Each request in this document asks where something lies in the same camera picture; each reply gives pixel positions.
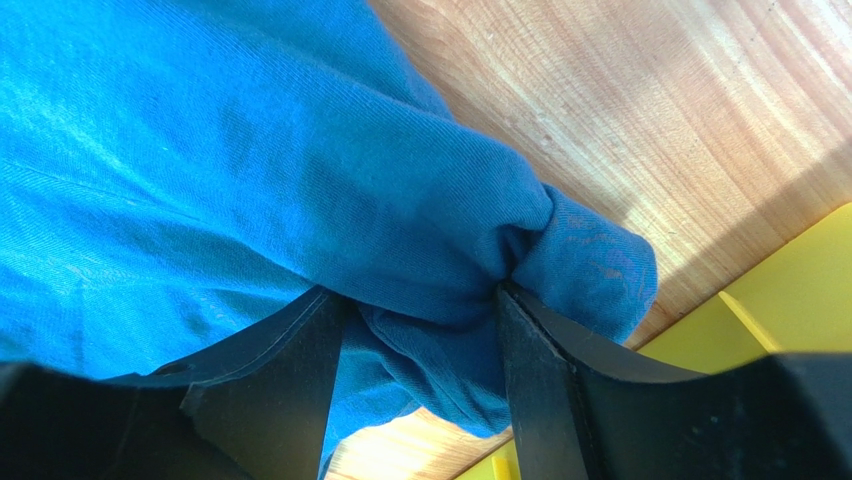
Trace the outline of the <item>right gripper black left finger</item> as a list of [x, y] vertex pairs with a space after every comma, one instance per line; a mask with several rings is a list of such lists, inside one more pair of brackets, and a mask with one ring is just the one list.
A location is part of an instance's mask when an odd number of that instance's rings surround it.
[[1, 366], [5, 479], [314, 479], [349, 302], [313, 288], [149, 375]]

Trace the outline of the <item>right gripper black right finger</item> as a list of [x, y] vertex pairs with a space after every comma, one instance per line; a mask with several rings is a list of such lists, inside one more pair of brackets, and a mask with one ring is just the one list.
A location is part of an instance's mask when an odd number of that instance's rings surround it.
[[706, 375], [648, 358], [500, 286], [525, 479], [847, 479], [851, 357], [772, 354]]

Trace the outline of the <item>teal blue t shirt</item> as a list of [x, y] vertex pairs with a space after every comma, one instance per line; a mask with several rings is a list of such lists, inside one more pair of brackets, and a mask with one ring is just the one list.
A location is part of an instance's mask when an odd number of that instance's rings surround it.
[[1, 357], [146, 374], [313, 286], [354, 300], [321, 454], [510, 422], [511, 280], [623, 342], [652, 247], [459, 124], [363, 1], [5, 1]]

